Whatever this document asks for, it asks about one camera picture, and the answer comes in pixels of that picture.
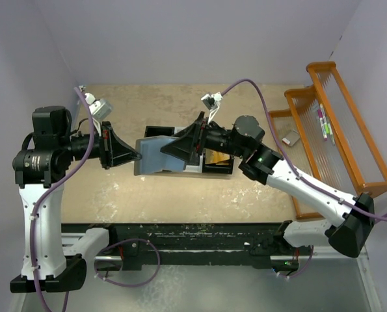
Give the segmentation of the grey card holder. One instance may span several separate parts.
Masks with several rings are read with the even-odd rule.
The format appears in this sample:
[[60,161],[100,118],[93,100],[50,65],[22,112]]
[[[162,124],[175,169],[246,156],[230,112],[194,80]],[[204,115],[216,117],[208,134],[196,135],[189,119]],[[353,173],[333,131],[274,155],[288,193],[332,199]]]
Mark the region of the grey card holder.
[[171,172],[184,171],[186,164],[171,155],[161,152],[161,148],[175,141],[171,136],[153,136],[136,140],[135,150],[141,154],[141,159],[135,161],[134,175],[150,175],[163,170]]

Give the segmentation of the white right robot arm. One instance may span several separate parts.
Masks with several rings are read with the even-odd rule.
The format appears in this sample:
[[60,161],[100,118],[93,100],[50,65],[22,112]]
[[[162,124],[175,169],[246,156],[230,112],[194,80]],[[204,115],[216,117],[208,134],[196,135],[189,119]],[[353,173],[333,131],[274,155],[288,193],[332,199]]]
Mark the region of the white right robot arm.
[[161,152],[185,162],[212,150],[241,158],[239,169],[253,181],[281,190],[315,209],[322,220],[286,224],[274,238],[281,254],[296,247],[329,244],[347,257],[360,255],[375,225],[373,198],[363,192],[355,196],[333,188],[289,164],[284,155],[262,143],[265,131],[253,116],[240,116],[227,130],[201,113],[189,126],[174,135]]

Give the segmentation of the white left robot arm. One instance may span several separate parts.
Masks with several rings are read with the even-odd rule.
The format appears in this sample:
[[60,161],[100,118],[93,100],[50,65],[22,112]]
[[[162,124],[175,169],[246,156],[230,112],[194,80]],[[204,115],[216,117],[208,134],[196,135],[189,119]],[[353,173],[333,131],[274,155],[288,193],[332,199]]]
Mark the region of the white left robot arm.
[[90,245],[105,255],[115,253],[118,237],[106,229],[89,231],[83,242],[63,250],[61,203],[64,181],[71,177],[73,161],[99,159],[110,169],[141,158],[121,140],[110,122],[91,134],[72,135],[72,115],[66,107],[37,108],[33,131],[26,136],[12,166],[23,204],[25,255],[21,274],[10,282],[12,293],[47,293],[79,290],[86,278],[85,253]]

